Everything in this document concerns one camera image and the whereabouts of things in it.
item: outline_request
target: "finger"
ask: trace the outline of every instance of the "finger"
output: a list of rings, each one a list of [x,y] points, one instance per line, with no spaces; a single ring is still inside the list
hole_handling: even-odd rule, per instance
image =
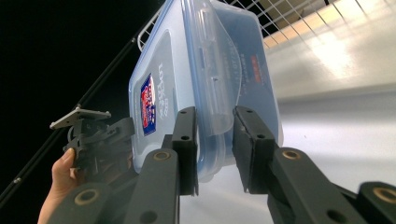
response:
[[[52,166],[52,186],[55,190],[68,190],[76,185],[76,180],[70,176],[70,168],[75,157],[74,149],[69,148]]]

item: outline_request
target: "metal screw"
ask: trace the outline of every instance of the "metal screw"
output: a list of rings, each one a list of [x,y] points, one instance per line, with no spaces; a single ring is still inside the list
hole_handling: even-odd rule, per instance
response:
[[[14,184],[18,184],[18,183],[20,183],[22,181],[22,179],[20,178],[20,177],[18,177],[18,178],[16,178],[16,179],[14,179]]]

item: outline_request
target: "white wire rack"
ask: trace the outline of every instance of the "white wire rack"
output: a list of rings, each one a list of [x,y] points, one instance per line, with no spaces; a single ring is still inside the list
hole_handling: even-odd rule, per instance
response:
[[[335,19],[344,18],[340,10],[339,2],[347,2],[348,10],[354,8],[364,12],[362,5],[370,4],[370,1],[359,0],[221,0],[222,2],[249,10],[256,14],[259,19],[263,44],[269,49],[282,42],[307,32],[315,32],[317,28],[327,25]],[[152,27],[155,24],[161,10],[142,30],[138,37],[138,46],[143,49]]]

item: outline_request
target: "container label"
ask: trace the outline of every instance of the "container label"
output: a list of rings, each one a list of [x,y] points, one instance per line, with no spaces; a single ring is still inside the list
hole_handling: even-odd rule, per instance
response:
[[[140,89],[140,105],[142,114],[142,125],[145,135],[155,132],[156,111],[155,111],[155,90],[151,74]]]

